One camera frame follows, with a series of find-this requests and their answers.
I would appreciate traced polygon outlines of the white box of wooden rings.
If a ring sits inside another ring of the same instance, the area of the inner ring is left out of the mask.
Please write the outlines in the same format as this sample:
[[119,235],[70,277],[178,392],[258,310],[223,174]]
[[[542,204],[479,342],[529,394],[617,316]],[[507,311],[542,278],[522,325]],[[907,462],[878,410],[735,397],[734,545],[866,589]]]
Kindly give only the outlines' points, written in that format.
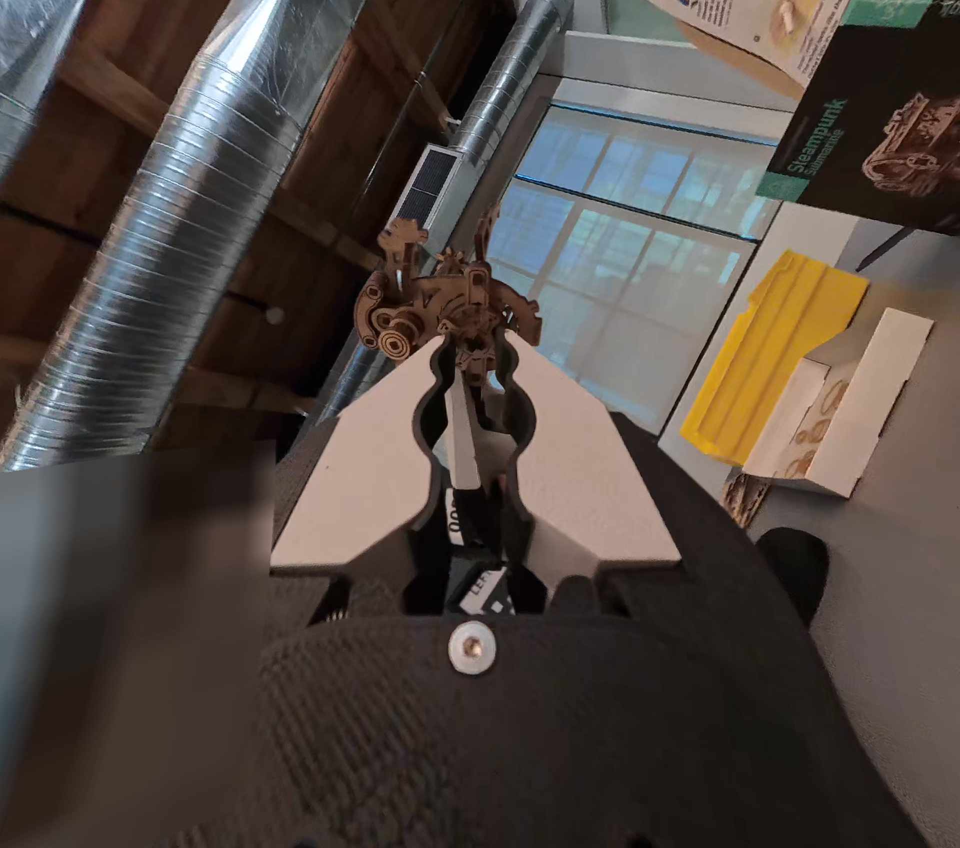
[[934,321],[886,307],[803,357],[742,470],[774,486],[849,498]]

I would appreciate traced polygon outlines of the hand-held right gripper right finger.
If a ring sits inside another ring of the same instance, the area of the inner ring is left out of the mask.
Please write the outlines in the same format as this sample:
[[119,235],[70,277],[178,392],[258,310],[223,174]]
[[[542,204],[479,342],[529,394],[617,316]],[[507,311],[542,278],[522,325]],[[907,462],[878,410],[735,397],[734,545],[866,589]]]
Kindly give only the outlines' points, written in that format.
[[606,406],[510,330],[496,338],[510,562],[547,600],[571,577],[673,568],[681,554]]

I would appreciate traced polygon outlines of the brown wooden mechanical model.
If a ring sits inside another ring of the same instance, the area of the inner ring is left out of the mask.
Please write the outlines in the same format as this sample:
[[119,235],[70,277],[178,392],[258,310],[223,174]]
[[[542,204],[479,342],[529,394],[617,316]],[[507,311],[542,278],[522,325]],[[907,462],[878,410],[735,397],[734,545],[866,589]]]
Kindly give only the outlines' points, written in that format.
[[447,248],[438,266],[421,275],[419,257],[427,231],[397,218],[379,234],[383,269],[373,272],[354,305],[354,326],[364,348],[379,350],[396,365],[429,341],[449,336],[464,382],[479,391],[497,366],[496,331],[508,329],[532,347],[541,343],[539,304],[493,275],[487,253],[501,212],[492,203],[474,234],[474,259]]

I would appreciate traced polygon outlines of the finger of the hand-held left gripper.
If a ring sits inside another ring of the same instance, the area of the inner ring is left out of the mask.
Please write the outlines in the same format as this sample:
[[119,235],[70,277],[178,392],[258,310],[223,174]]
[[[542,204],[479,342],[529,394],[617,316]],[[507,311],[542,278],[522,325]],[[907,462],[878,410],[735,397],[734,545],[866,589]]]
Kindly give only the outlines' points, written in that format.
[[447,427],[444,432],[446,466],[454,490],[486,490],[476,433],[481,429],[474,396],[462,375],[455,375],[445,392]]

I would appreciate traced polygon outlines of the white vent grille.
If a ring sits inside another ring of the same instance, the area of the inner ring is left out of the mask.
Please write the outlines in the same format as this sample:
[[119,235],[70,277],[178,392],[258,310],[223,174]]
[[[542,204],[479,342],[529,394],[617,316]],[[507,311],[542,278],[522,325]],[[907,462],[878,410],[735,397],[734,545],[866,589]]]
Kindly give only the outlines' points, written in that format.
[[458,151],[427,144],[394,206],[388,225],[397,219],[410,220],[419,230],[429,231],[462,159]]

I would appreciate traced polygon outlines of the black textured pad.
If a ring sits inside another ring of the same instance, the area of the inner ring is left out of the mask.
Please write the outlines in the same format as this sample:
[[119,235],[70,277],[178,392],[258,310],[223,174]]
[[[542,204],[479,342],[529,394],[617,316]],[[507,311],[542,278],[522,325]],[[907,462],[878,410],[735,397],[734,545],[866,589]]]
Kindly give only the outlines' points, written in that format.
[[831,556],[826,543],[807,531],[775,527],[755,546],[786,591],[802,624],[809,629],[823,599]]

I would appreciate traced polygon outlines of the laser cut wooden sheet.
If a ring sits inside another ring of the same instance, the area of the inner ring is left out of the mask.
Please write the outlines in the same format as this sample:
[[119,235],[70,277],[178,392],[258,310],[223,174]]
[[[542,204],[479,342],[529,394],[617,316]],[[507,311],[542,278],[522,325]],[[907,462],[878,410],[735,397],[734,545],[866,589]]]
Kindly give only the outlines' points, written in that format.
[[732,470],[727,476],[720,495],[720,502],[731,519],[744,531],[749,529],[770,485],[743,470]]

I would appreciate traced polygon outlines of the silver ceiling air duct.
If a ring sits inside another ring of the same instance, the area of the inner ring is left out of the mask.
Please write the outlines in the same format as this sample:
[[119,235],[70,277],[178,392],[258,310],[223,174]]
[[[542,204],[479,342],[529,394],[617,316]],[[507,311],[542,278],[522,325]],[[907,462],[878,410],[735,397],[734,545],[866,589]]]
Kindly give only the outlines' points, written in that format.
[[230,0],[28,388],[2,470],[149,445],[367,0]]

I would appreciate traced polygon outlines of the black model kit box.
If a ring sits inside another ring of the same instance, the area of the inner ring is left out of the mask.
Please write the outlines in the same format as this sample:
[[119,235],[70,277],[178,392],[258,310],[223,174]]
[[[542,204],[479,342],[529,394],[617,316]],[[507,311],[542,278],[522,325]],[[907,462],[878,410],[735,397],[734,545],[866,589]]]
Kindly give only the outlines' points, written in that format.
[[958,236],[959,0],[850,0],[756,193]]

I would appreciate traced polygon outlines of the slim ribbed silver duct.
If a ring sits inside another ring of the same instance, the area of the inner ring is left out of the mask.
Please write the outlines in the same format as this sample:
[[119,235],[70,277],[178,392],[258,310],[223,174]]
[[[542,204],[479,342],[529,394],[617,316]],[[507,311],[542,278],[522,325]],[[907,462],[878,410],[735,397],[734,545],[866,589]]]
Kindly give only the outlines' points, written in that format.
[[414,274],[434,274],[474,190],[510,122],[572,14],[574,0],[526,0],[447,148],[462,154],[459,172],[440,203],[425,246],[415,249]]

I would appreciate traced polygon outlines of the yellow plastic bin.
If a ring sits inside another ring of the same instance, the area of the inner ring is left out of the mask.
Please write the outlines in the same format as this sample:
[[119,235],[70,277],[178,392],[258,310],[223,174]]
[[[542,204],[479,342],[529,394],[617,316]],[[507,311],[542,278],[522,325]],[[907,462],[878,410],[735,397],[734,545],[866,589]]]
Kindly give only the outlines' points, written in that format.
[[741,467],[798,363],[846,330],[870,280],[784,252],[750,293],[686,415],[681,436]]

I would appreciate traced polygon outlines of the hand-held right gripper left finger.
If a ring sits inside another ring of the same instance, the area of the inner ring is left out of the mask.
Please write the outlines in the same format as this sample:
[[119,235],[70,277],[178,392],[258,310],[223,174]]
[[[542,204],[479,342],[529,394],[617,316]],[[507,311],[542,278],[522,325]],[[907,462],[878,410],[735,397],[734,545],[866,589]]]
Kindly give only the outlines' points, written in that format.
[[320,451],[270,554],[276,578],[375,581],[440,612],[450,577],[444,468],[454,344],[439,336],[322,425]]

